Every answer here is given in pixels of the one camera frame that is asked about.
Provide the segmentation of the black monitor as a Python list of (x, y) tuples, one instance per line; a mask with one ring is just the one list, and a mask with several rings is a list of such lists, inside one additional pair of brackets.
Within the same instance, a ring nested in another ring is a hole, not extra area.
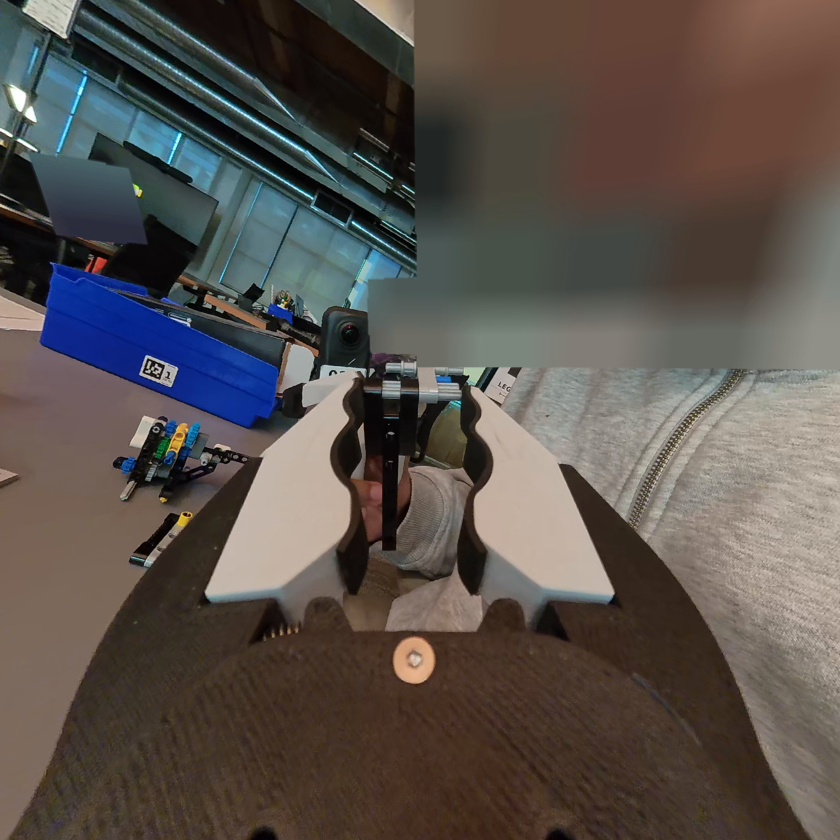
[(142, 219), (154, 217), (177, 237), (188, 260), (196, 256), (216, 199), (198, 190), (190, 176), (128, 141), (117, 143), (97, 133), (88, 158), (128, 170)]

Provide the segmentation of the white paper sheet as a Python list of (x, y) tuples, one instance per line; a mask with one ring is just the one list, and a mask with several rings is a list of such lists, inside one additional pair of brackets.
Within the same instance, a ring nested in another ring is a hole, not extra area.
[(46, 310), (39, 304), (1, 289), (1, 330), (40, 333)]

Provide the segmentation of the black lego beam assembly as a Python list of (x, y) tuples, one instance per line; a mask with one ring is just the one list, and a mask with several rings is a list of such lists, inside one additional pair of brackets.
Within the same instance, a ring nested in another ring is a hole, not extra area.
[(396, 550), (406, 463), (423, 459), (435, 421), (460, 401), (467, 381), (461, 367), (420, 367), (414, 360), (380, 364), (364, 381), (365, 452), (381, 457), (384, 551)]

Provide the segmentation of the person's right hand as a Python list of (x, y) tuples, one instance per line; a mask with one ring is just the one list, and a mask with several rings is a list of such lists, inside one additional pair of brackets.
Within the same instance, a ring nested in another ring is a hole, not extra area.
[[(369, 543), (376, 543), (382, 538), (382, 457), (367, 456), (362, 479), (353, 479), (362, 510), (362, 517)], [(412, 480), (409, 468), (404, 468), (397, 490), (397, 524), (401, 524), (407, 514), (412, 497)]]

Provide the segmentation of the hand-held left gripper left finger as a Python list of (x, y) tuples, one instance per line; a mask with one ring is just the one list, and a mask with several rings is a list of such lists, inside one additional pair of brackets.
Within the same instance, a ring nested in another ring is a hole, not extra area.
[(206, 585), (212, 603), (273, 599), (300, 621), (318, 597), (356, 594), (368, 539), (352, 477), (363, 467), (362, 380), (332, 380), (331, 393), (262, 456)]

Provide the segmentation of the colourful lego gear assembly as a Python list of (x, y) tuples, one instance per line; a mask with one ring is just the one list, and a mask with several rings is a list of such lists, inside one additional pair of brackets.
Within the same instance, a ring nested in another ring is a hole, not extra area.
[(144, 416), (129, 446), (135, 455), (112, 462), (125, 478), (122, 502), (140, 487), (153, 487), (159, 502), (166, 505), (184, 486), (212, 475), (217, 467), (244, 466), (251, 460), (223, 444), (210, 445), (200, 423), (179, 423), (165, 416)]

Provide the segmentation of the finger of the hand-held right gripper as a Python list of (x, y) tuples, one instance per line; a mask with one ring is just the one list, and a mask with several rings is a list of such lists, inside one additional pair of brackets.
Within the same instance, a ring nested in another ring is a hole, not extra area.
[(348, 380), (316, 380), (294, 385), (282, 393), (282, 416), (301, 419), (317, 406), (325, 406), (318, 409), (320, 414), (338, 415), (348, 390)]

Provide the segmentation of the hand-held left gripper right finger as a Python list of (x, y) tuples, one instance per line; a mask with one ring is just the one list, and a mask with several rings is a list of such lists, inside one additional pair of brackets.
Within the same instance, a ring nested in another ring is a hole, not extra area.
[(549, 602), (609, 603), (613, 585), (557, 459), (468, 385), (460, 419), (471, 488), (458, 576), (468, 593), (487, 604), (511, 599), (528, 623)]

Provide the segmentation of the black and yellow lego piece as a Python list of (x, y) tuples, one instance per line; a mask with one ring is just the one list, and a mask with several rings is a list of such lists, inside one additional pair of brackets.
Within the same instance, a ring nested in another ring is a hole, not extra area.
[(192, 519), (193, 514), (190, 511), (169, 513), (159, 528), (132, 552), (129, 562), (141, 568), (150, 568)]

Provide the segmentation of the person's grey hoodie torso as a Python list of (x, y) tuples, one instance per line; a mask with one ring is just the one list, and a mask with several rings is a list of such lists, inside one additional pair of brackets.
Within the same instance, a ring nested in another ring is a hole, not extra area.
[(504, 404), (721, 643), (811, 838), (838, 838), (838, 372), (525, 371)]

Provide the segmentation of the blue plastic bin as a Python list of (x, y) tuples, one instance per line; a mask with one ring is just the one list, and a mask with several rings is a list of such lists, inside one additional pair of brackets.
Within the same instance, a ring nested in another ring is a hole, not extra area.
[(40, 342), (243, 427), (268, 418), (279, 370), (168, 317), (127, 283), (52, 265)]

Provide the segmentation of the white cardboard box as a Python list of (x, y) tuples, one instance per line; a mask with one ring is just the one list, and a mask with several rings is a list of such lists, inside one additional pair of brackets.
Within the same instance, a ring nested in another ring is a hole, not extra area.
[(485, 370), (480, 390), (495, 404), (502, 406), (521, 372), (520, 367), (494, 367)]

